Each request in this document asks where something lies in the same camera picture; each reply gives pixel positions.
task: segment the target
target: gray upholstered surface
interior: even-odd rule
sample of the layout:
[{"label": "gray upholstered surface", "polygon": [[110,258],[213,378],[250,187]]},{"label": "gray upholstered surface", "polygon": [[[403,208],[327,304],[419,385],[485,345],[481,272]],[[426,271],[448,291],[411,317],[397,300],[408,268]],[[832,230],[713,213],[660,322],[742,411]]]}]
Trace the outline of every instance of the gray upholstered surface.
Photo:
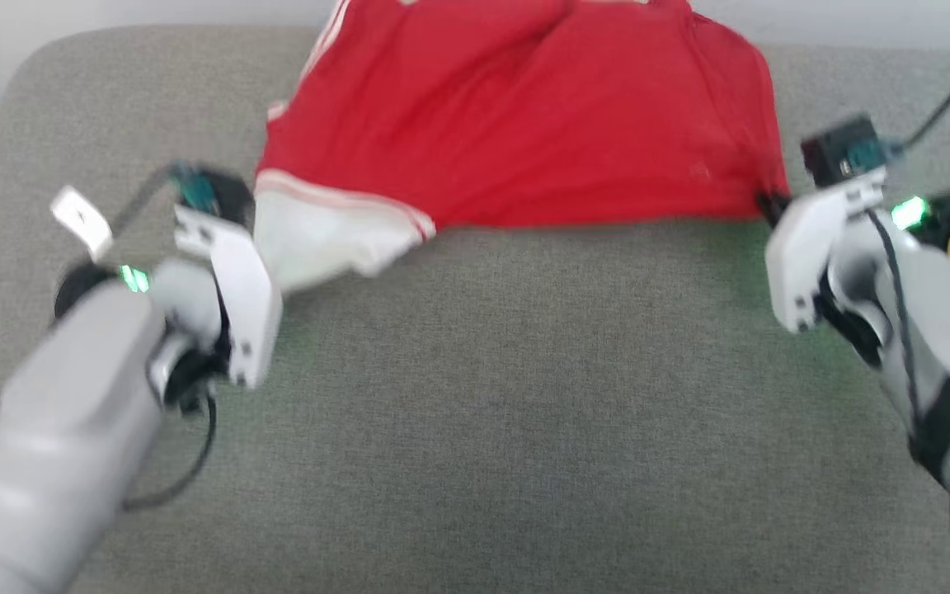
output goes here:
[{"label": "gray upholstered surface", "polygon": [[[312,40],[105,31],[24,65],[0,105],[0,384],[79,254],[57,189],[113,213],[169,158],[250,179]],[[950,84],[950,53],[766,54],[796,191],[800,135],[860,109],[908,131]],[[950,117],[897,181],[950,184]],[[169,229],[161,204],[117,258],[156,261]],[[122,518],[75,591],[950,592],[945,497],[848,347],[777,327],[766,237],[468,230],[295,298],[199,482]],[[143,488],[202,431],[169,422]]]}]

